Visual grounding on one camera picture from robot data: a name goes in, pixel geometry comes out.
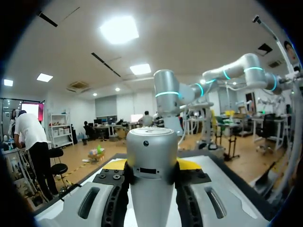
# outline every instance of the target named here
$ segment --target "ceiling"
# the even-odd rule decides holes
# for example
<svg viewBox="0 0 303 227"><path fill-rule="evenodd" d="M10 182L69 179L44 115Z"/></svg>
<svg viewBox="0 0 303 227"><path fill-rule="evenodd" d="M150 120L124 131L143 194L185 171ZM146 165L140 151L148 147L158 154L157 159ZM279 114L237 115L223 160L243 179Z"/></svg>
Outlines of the ceiling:
<svg viewBox="0 0 303 227"><path fill-rule="evenodd" d="M14 86L4 86L3 92L43 96L50 90L68 92L70 83L81 80L92 89L75 96L94 99L153 89L152 75L160 69L173 70L180 82L196 83L204 71L254 52L263 43L273 49L260 57L267 69L269 61L282 55L272 37L252 23L256 14L285 38L254 0L53 0L42 11L58 26L35 17L6 67L4 78L13 80ZM110 44L99 27L114 16L128 15L135 19L139 38ZM149 63L151 73L133 75L129 67L141 63ZM53 79L37 81L40 73Z"/></svg>

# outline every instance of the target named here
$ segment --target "air vent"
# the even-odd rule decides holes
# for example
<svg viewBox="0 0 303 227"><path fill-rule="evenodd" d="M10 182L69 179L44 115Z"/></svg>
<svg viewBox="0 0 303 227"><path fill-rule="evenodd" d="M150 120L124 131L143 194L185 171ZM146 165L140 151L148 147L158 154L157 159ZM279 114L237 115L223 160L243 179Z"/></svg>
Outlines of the air vent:
<svg viewBox="0 0 303 227"><path fill-rule="evenodd" d="M85 83L83 81L76 81L74 83L71 83L69 86L67 86L66 90L73 92L73 93L83 93L91 88L89 87L88 83Z"/></svg>
<svg viewBox="0 0 303 227"><path fill-rule="evenodd" d="M267 44L262 44L255 52L263 57L272 51L273 49L270 46L268 46Z"/></svg>
<svg viewBox="0 0 303 227"><path fill-rule="evenodd" d="M272 69L275 67L278 67L279 65L282 65L285 62L285 60L276 60L276 61L271 61L268 63L268 66L271 67Z"/></svg>

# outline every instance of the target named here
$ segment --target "black office chair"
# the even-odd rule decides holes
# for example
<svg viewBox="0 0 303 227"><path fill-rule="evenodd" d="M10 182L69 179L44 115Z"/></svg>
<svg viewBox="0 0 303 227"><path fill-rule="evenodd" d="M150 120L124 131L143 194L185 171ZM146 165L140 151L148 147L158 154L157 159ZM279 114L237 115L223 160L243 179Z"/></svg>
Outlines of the black office chair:
<svg viewBox="0 0 303 227"><path fill-rule="evenodd" d="M256 134L260 137L265 138L265 141L268 137L271 137L276 133L276 123L274 122L274 119L275 119L274 114L266 114L264 116L263 126L256 127ZM258 146L256 151L258 151L258 149L260 148L264 150L263 154L265 154L266 151L272 151L272 148L266 143Z"/></svg>
<svg viewBox="0 0 303 227"><path fill-rule="evenodd" d="M63 150L61 148L53 148L50 149L49 151L49 158L55 158L57 157L60 161L60 163L57 163L51 167L52 169L52 174L53 175L60 175L61 180L64 184L65 189L67 189L67 186L63 180L62 174L66 173L68 170L68 167L66 164L61 163L60 157L63 156Z"/></svg>

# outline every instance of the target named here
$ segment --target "gray cylindrical robot wrist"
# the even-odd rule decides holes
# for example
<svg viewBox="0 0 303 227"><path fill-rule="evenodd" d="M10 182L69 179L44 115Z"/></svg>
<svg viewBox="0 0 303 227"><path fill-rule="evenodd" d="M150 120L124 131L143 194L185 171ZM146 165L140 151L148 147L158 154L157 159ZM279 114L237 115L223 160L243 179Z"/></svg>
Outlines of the gray cylindrical robot wrist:
<svg viewBox="0 0 303 227"><path fill-rule="evenodd" d="M146 127L131 130L126 139L137 224L165 227L174 188L169 179L177 163L177 135L171 129Z"/></svg>

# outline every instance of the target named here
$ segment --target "shelving unit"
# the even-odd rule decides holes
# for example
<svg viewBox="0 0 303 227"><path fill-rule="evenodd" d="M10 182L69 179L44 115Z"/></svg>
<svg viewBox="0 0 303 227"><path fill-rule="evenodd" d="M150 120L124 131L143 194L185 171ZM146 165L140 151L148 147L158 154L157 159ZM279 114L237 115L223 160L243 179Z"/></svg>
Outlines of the shelving unit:
<svg viewBox="0 0 303 227"><path fill-rule="evenodd" d="M74 145L72 134L71 134L71 116L69 114L49 114L49 135L52 140L52 147L53 148L59 148L66 145ZM55 130L58 130L60 128L68 128L69 133L57 135L54 134Z"/></svg>

